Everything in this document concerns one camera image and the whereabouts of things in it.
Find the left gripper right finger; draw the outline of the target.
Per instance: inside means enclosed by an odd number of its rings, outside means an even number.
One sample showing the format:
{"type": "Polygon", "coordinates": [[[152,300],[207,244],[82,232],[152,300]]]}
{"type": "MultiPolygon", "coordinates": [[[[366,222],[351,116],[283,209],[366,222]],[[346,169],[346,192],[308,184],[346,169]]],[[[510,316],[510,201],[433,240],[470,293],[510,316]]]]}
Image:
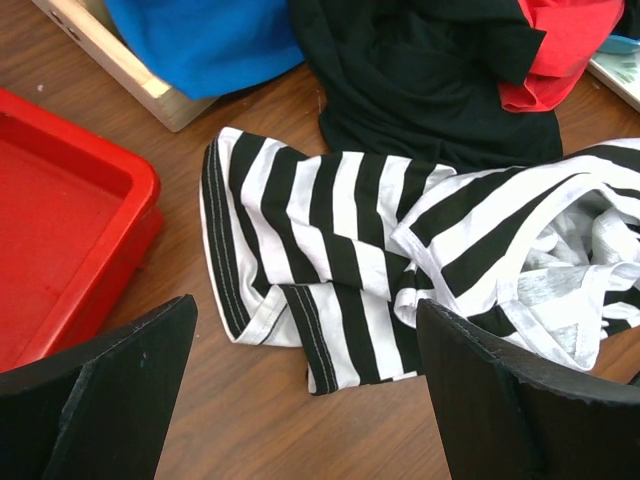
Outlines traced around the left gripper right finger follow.
{"type": "Polygon", "coordinates": [[[431,300],[416,327],[452,478],[638,478],[638,387],[554,363],[431,300]]]}

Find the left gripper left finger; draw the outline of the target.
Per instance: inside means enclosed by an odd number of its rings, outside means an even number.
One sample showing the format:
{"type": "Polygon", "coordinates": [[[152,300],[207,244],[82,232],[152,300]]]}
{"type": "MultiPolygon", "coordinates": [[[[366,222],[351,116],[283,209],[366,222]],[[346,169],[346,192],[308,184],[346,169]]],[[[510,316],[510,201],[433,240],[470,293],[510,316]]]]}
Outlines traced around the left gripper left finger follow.
{"type": "Polygon", "coordinates": [[[176,297],[1,376],[4,479],[154,477],[198,310],[176,297]]]}

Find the black white striped tank top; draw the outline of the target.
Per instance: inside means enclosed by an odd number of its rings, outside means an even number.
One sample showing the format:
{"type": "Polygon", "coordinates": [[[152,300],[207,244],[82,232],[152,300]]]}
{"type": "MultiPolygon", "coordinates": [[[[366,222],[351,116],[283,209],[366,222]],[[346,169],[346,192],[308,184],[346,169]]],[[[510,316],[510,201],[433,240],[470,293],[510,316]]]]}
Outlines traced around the black white striped tank top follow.
{"type": "Polygon", "coordinates": [[[420,375],[424,300],[584,372],[639,324],[635,138],[460,174],[227,127],[204,154],[200,214],[230,340],[301,348],[314,395],[420,375]]]}

